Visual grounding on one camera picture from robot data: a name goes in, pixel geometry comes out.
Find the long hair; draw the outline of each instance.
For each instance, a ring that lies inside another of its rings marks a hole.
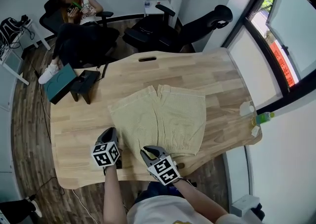
[[[79,5],[82,4],[82,0],[74,0],[74,2],[78,3]],[[65,23],[68,23],[67,8],[68,8],[69,4],[66,4],[64,0],[59,0],[59,4],[60,4],[60,10],[61,10],[61,14],[63,16],[63,20]],[[75,24],[80,22],[81,16],[82,16],[82,13],[79,11],[76,18],[74,19]]]

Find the white sneaker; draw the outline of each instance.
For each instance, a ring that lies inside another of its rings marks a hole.
[[[59,72],[57,64],[48,65],[45,72],[39,77],[39,84],[47,83],[57,72]]]
[[[36,203],[36,201],[35,201],[35,200],[32,200],[31,203],[35,206],[35,213],[36,213],[40,218],[42,218],[42,217],[43,217],[43,214],[41,213],[40,208],[39,208],[38,204]]]

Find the black bag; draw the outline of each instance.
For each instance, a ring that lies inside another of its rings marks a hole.
[[[6,18],[0,25],[0,40],[4,45],[12,44],[13,40],[22,31],[23,25],[28,23],[28,17],[23,15],[21,21]]]

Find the wooden table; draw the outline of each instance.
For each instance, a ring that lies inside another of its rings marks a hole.
[[[149,57],[156,60],[139,62]],[[211,54],[134,54],[109,64],[105,78],[91,91],[90,105],[83,98],[75,102],[70,93],[51,105],[53,158],[63,188],[76,189],[104,181],[102,169],[96,167],[90,156],[90,148],[106,128],[114,126],[108,105],[149,85],[157,89],[159,84],[206,92],[206,127],[201,148],[196,156],[175,158],[183,166],[182,176],[232,148],[261,140],[261,133],[256,138],[251,136],[250,119],[255,114],[243,118],[239,115],[240,105],[251,97],[226,49]],[[123,149],[123,169],[118,170],[118,179],[154,180],[123,142],[119,140],[119,144]]]

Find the red sign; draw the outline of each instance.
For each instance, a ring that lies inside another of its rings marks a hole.
[[[270,49],[272,50],[272,52],[275,55],[278,63],[280,64],[280,66],[281,66],[281,68],[283,70],[283,73],[284,73],[284,75],[286,77],[288,85],[290,87],[293,86],[295,84],[294,78],[293,78],[293,76],[292,76],[292,74],[290,72],[290,69],[289,69],[288,65],[286,64],[286,61],[285,61],[281,51],[279,50],[276,42],[274,42],[274,43],[272,43],[270,45]]]

